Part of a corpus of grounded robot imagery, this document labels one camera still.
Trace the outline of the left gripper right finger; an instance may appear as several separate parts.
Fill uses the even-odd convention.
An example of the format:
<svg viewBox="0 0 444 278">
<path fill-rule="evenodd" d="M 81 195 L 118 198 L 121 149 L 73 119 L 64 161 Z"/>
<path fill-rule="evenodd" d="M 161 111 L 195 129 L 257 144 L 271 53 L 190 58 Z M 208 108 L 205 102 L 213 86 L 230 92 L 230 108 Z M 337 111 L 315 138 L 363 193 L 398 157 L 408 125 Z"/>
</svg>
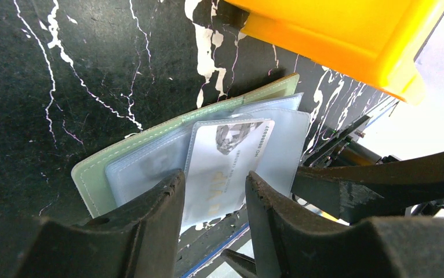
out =
<svg viewBox="0 0 444 278">
<path fill-rule="evenodd" d="M 444 218 L 317 215 L 251 171 L 246 204 L 258 277 L 444 277 Z"/>
</svg>

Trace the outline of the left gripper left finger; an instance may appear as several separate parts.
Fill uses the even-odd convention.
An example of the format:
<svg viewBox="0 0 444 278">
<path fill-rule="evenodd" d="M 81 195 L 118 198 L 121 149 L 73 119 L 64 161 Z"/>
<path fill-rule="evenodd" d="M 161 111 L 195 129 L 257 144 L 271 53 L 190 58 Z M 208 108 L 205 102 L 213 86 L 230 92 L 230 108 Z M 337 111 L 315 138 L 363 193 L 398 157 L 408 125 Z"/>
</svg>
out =
<svg viewBox="0 0 444 278">
<path fill-rule="evenodd" d="M 185 175 L 153 188 L 85 225 L 44 218 L 16 277 L 173 277 L 185 200 Z"/>
</svg>

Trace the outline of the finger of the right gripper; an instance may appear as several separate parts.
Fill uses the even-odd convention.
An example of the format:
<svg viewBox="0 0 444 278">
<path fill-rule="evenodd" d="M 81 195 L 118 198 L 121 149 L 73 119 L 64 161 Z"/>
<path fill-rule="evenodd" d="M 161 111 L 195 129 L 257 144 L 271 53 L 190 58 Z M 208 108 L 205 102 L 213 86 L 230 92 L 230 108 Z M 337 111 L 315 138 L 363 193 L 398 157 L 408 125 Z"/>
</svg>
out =
<svg viewBox="0 0 444 278">
<path fill-rule="evenodd" d="M 299 167 L 292 193 L 335 218 L 354 224 L 444 198 L 444 152 L 347 167 Z"/>
</svg>

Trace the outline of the green card holder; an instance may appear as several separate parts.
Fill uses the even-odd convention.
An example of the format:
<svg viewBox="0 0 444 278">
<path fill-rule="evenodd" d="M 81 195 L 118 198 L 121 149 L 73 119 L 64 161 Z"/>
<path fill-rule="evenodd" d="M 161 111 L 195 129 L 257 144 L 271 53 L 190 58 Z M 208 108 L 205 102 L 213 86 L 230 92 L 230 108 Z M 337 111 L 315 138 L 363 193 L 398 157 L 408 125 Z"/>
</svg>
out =
<svg viewBox="0 0 444 278">
<path fill-rule="evenodd" d="M 292 73 L 241 96 L 184 113 L 147 130 L 127 136 L 79 162 L 73 167 L 71 176 L 90 215 L 96 218 L 118 207 L 105 175 L 105 167 L 110 161 L 170 133 L 183 124 L 193 120 L 198 121 L 202 116 L 214 115 L 216 112 L 235 109 L 258 101 L 290 96 L 294 94 L 299 78 L 298 73 Z"/>
</svg>

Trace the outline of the white credit card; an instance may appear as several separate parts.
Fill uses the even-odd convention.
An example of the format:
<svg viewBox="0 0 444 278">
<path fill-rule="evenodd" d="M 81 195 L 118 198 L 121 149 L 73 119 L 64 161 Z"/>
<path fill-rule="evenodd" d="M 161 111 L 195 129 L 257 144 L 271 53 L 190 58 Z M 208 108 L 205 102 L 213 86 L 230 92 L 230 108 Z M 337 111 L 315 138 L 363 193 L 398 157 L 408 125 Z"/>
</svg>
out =
<svg viewBox="0 0 444 278">
<path fill-rule="evenodd" d="M 209 222 L 242 207 L 243 180 L 257 168 L 274 126 L 269 118 L 194 124 L 184 169 L 183 228 Z"/>
</svg>

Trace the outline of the orange divided bin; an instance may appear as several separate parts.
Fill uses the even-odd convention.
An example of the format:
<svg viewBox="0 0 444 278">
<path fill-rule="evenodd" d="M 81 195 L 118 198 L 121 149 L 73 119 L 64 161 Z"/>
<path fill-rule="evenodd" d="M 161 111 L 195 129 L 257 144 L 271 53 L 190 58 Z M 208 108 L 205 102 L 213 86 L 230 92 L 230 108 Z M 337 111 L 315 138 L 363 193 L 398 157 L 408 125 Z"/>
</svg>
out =
<svg viewBox="0 0 444 278">
<path fill-rule="evenodd" d="M 417 105 L 426 94 L 414 63 L 444 15 L 444 0 L 234 1 L 243 33 L 300 54 Z"/>
</svg>

